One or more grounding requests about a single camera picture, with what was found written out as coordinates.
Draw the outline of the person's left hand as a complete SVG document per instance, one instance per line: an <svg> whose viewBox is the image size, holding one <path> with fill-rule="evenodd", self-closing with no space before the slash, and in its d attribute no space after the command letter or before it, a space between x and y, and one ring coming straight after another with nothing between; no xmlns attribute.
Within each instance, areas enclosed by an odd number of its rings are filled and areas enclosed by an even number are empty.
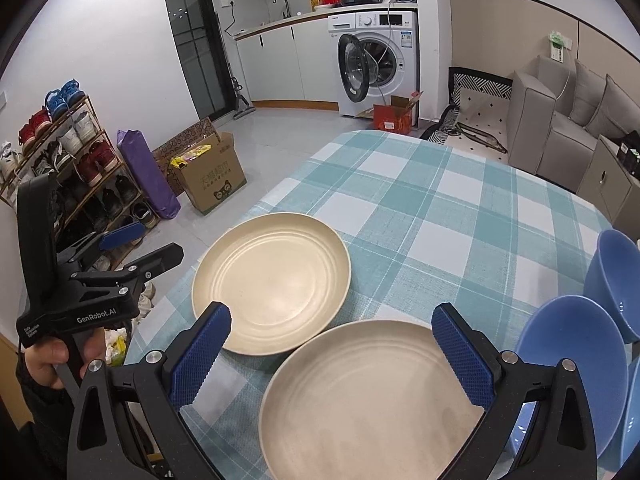
<svg viewBox="0 0 640 480"><path fill-rule="evenodd" d="M82 352L84 352L84 365L80 369L80 377L85 376L90 362L105 358L106 345L102 327L93 331L86 340ZM61 339L43 339L38 344L26 349L23 354L29 375L37 384L55 390L64 388L64 384L56 372L59 365L68 361L68 350Z"/></svg>

